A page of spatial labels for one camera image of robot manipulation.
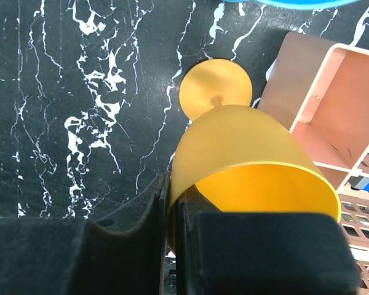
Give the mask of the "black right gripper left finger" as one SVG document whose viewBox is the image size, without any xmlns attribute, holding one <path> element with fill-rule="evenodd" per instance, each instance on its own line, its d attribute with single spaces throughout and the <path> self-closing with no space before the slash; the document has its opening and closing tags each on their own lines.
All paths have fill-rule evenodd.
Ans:
<svg viewBox="0 0 369 295">
<path fill-rule="evenodd" d="M 169 176 L 91 219 L 0 218 L 0 294 L 160 294 Z"/>
</svg>

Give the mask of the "yellow wine glass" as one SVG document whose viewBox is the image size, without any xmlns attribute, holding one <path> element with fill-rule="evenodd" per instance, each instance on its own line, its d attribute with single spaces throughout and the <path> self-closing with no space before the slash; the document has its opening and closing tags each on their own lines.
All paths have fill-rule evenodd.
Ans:
<svg viewBox="0 0 369 295">
<path fill-rule="evenodd" d="M 252 82 L 237 63 L 213 58 L 193 66 L 179 89 L 191 121 L 172 160 L 168 241 L 177 247 L 174 205 L 192 186 L 232 213 L 322 213 L 341 219 L 335 188 L 295 137 L 252 108 Z"/>
</svg>

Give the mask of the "teal wine glass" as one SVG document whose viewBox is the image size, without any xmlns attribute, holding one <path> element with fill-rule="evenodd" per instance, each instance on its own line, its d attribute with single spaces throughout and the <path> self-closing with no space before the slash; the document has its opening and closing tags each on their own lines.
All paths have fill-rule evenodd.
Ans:
<svg viewBox="0 0 369 295">
<path fill-rule="evenodd" d="M 314 10 L 344 6 L 356 0 L 256 0 L 255 2 L 283 9 Z"/>
</svg>

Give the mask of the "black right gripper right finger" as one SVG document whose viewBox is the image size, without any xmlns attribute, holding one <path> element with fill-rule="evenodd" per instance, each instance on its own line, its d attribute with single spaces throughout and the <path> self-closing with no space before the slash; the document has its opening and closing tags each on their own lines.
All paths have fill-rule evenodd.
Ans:
<svg viewBox="0 0 369 295">
<path fill-rule="evenodd" d="M 355 294 L 338 223 L 317 213 L 225 213 L 190 187 L 172 208 L 178 294 Z"/>
</svg>

